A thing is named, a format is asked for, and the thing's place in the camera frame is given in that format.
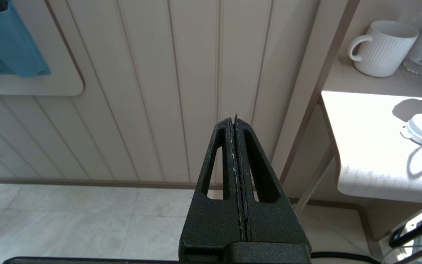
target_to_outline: mug handle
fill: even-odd
[[[354,48],[359,44],[359,43],[361,43],[361,42],[364,42],[364,41],[369,41],[369,42],[371,42],[372,41],[372,36],[371,35],[362,35],[362,36],[359,36],[359,37],[357,37],[357,38],[355,38],[350,44],[349,44],[349,46],[348,46],[348,57],[351,59],[351,60],[353,60],[353,61],[355,61],[355,62],[360,62],[361,61],[361,57],[360,57],[360,55],[353,55],[353,50],[354,50]]]

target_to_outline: hanging pocket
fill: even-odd
[[[0,12],[0,74],[50,75],[47,63],[13,3],[10,0],[2,3],[7,5]]]

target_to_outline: white mug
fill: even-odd
[[[348,57],[359,72],[373,77],[392,75],[408,54],[419,32],[400,22],[379,20],[370,25],[367,35],[355,38],[348,47]],[[353,49],[362,43],[357,55]]]

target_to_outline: tile floor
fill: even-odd
[[[0,184],[0,264],[15,256],[177,260],[193,192]],[[302,214],[300,222],[313,251],[362,254],[315,216],[369,252],[356,211],[308,206],[305,212],[310,215]]]

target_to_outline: table leg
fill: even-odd
[[[308,182],[305,191],[297,201],[297,204],[295,206],[295,212],[296,214],[300,214],[302,210],[304,209],[307,202],[310,200],[310,197],[315,192],[315,189],[317,189],[318,184],[322,180],[323,176],[327,172],[328,166],[330,163],[334,160],[334,153],[332,146],[329,146],[325,152],[325,154],[322,157],[322,160],[320,161],[320,164],[318,164],[317,169],[314,172],[314,175],[312,175],[312,178],[310,179],[310,182]]]

